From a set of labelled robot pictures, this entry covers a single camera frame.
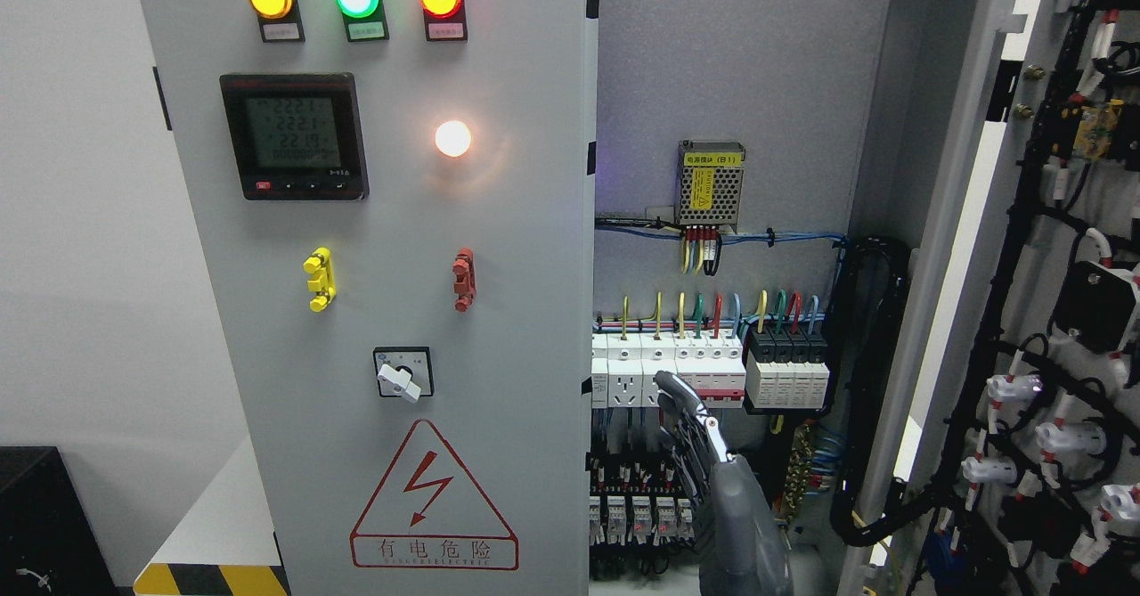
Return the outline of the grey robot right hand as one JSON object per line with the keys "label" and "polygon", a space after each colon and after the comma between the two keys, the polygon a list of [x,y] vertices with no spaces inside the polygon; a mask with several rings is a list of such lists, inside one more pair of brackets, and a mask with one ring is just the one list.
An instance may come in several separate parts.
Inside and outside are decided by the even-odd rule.
{"label": "grey robot right hand", "polygon": [[785,540],[752,467],[728,452],[718,421],[687,382],[671,372],[657,372],[653,379],[669,417],[663,433],[695,511],[700,591],[791,595]]}

